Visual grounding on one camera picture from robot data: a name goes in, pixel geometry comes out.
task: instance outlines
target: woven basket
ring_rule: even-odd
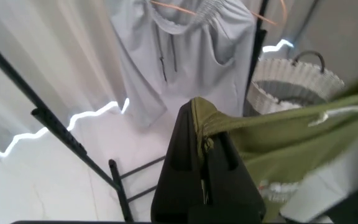
[[[317,55],[321,66],[299,62],[306,54]],[[293,60],[261,60],[248,90],[244,116],[317,105],[329,101],[343,88],[344,82],[325,69],[324,59],[318,52],[302,52]]]

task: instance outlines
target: black metal rack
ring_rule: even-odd
[[[265,14],[267,4],[269,0],[263,0],[260,7],[260,15]],[[266,30],[261,30],[262,20],[258,19],[257,29],[255,33],[255,42],[254,49],[252,53],[249,81],[247,86],[249,86],[252,74],[254,72],[256,63],[258,61],[260,50],[262,49],[262,44],[266,36]],[[5,73],[5,75],[15,84],[18,89],[20,89],[23,94],[35,105],[36,109],[31,111],[31,115],[35,117],[40,123],[42,123],[56,138],[58,138],[64,145],[69,148],[78,158],[80,158],[86,165],[88,165],[93,171],[96,172],[104,181],[106,181],[114,190],[116,190],[119,203],[121,206],[122,214],[126,222],[133,222],[134,218],[129,207],[129,203],[134,200],[154,191],[157,186],[151,187],[133,197],[127,198],[127,195],[122,185],[122,179],[135,174],[139,171],[142,171],[160,161],[165,159],[165,156],[162,156],[154,161],[151,161],[147,164],[144,164],[126,174],[120,175],[117,163],[115,160],[109,160],[109,168],[111,171],[111,176],[108,176],[88,155],[85,148],[79,143],[74,136],[67,131],[66,127],[59,121],[55,114],[48,108],[48,106],[42,101],[42,99],[35,93],[35,91],[30,87],[30,85],[25,82],[25,80],[19,75],[17,70],[4,58],[0,53],[0,69]]]

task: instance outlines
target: green garment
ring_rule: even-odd
[[[329,103],[250,118],[227,116],[203,98],[191,106],[201,162],[201,148],[213,150],[209,137],[227,131],[264,198],[265,222],[277,217],[308,172],[358,138],[358,84]],[[324,113],[328,119],[317,123]]]

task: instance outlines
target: tiled floor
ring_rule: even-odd
[[[131,116],[108,111],[77,121],[73,135],[110,175],[108,160],[120,173],[165,155],[175,119],[165,114],[147,131]],[[162,162],[124,179],[131,197],[157,184]],[[130,204],[136,221],[150,220],[153,193]],[[19,142],[0,159],[0,223],[18,220],[123,220],[115,191],[50,133]]]

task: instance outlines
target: clothes hanger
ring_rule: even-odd
[[[190,11],[190,10],[187,10],[187,9],[184,9],[184,8],[181,8],[181,7],[178,7],[178,6],[174,5],[174,4],[166,4],[166,3],[161,3],[161,2],[154,1],[154,0],[150,0],[150,2],[153,3],[153,4],[158,4],[158,5],[160,5],[160,6],[170,7],[170,8],[172,8],[172,9],[176,9],[176,10],[179,10],[179,11],[181,11],[181,12],[185,12],[185,13],[187,13],[187,14],[191,14],[191,15],[193,15],[193,16],[196,15],[195,12]],[[285,24],[286,21],[287,21],[287,14],[288,14],[288,13],[287,13],[287,7],[286,7],[286,5],[285,5],[284,0],[280,0],[280,2],[281,2],[281,5],[282,5],[282,8],[283,8],[283,21],[282,21],[282,24]],[[261,16],[261,15],[259,15],[259,14],[254,13],[254,12],[251,12],[251,13],[252,13],[252,15],[254,15],[255,17],[258,17],[259,19],[262,19],[263,21],[266,21],[266,22],[268,22],[268,23],[270,23],[270,24],[273,24],[273,25],[277,26],[277,23],[276,23],[276,22],[271,21],[270,19],[267,19],[266,17],[263,17],[263,16]]]

